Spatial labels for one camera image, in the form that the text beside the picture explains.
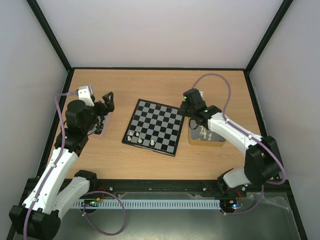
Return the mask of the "gold tin of white pieces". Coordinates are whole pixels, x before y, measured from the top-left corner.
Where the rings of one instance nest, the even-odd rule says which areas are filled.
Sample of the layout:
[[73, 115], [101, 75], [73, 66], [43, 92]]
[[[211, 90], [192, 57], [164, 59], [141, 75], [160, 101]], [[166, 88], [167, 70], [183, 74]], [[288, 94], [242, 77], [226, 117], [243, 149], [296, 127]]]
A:
[[222, 147], [226, 139], [219, 134], [206, 129], [206, 135], [200, 135], [202, 125], [198, 125], [195, 120], [188, 119], [188, 143], [193, 146]]

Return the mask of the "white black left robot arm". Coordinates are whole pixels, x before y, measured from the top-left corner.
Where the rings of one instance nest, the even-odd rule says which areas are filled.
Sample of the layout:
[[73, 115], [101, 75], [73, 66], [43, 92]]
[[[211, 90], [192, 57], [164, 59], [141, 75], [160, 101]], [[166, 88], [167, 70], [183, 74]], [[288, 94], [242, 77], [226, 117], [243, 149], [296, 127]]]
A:
[[115, 110], [114, 94], [108, 92], [95, 101], [89, 89], [78, 89], [77, 99], [70, 101], [65, 118], [60, 118], [61, 132], [56, 138], [51, 159], [34, 189], [21, 205], [13, 205], [9, 218], [15, 231], [25, 240], [52, 240], [61, 221], [74, 203], [94, 190], [96, 173], [79, 171], [64, 190], [61, 186], [89, 140], [89, 134], [101, 117]]

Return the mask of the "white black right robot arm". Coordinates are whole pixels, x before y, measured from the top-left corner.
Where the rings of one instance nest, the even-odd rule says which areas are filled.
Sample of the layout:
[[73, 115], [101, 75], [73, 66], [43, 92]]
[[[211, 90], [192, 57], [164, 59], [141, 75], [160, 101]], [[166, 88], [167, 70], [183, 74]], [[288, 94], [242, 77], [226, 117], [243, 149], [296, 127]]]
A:
[[244, 155], [244, 167], [230, 169], [217, 178], [218, 191], [222, 195], [229, 196], [242, 185], [283, 183], [271, 180], [277, 174], [285, 173], [277, 141], [272, 136], [254, 134], [230, 120], [218, 107], [207, 106], [196, 88], [184, 92], [183, 97], [180, 109], [186, 117], [220, 135]]

